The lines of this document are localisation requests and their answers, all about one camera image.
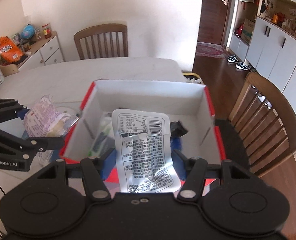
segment table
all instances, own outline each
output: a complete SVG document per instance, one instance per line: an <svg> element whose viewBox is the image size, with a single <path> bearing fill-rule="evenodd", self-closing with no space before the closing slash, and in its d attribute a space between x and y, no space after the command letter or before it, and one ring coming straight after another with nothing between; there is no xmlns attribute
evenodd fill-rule
<svg viewBox="0 0 296 240"><path fill-rule="evenodd" d="M13 98L28 107L43 95L53 102L79 105L91 82L98 79L133 79L184 82L178 64L161 58L101 58L64 62L24 70L5 78L0 98ZM7 193L41 169L36 158L31 171L0 170L0 186ZM6 233L0 220L0 230Z"/></svg>

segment plastic bag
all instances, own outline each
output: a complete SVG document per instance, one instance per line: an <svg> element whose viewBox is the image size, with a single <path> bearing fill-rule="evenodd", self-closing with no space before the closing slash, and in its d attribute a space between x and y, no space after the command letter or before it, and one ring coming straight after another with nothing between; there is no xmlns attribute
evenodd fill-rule
<svg viewBox="0 0 296 240"><path fill-rule="evenodd" d="M0 55L9 63L22 63L27 56L11 41L10 38L0 37Z"/></svg>
<svg viewBox="0 0 296 240"><path fill-rule="evenodd" d="M30 137L61 137L69 132L78 119L76 115L59 112L47 95L26 113L24 127ZM40 165L47 165L52 153L51 150L37 153Z"/></svg>

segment cabinet handle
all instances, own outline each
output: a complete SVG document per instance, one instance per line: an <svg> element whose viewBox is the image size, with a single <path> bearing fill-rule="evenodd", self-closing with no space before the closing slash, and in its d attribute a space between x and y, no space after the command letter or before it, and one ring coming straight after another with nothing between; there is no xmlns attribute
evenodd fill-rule
<svg viewBox="0 0 296 240"><path fill-rule="evenodd" d="M282 44L282 48L284 47L284 44L286 44L286 38L284 38L283 44Z"/></svg>

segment cardboard box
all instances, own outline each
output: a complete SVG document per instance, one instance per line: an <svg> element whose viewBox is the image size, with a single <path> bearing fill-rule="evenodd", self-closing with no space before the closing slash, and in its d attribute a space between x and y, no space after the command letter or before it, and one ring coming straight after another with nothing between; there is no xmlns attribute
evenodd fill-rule
<svg viewBox="0 0 296 240"><path fill-rule="evenodd" d="M88 157L102 114L118 108L165 113L171 122L180 120L188 130L181 137L186 157L199 156L213 164L220 164L225 159L221 136L213 125L214 110L205 85L99 80L89 88L80 108L81 118L67 136L69 139L60 153L68 163Z"/></svg>
<svg viewBox="0 0 296 240"><path fill-rule="evenodd" d="M244 24L243 24L243 30L241 34L241 39L245 41L247 44L250 44L252 33L254 30L254 22L251 22L248 19L245 19Z"/></svg>

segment chair backrest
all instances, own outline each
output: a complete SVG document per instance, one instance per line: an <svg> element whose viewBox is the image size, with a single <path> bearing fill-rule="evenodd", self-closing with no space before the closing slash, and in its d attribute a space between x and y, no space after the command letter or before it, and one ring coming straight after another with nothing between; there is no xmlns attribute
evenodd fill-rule
<svg viewBox="0 0 296 240"><path fill-rule="evenodd" d="M259 177L296 153L296 115L280 90L257 73L247 75L229 121L243 140L251 171Z"/></svg>
<svg viewBox="0 0 296 240"><path fill-rule="evenodd" d="M92 26L77 32L73 38L80 59L128 57L127 26L123 24Z"/></svg>

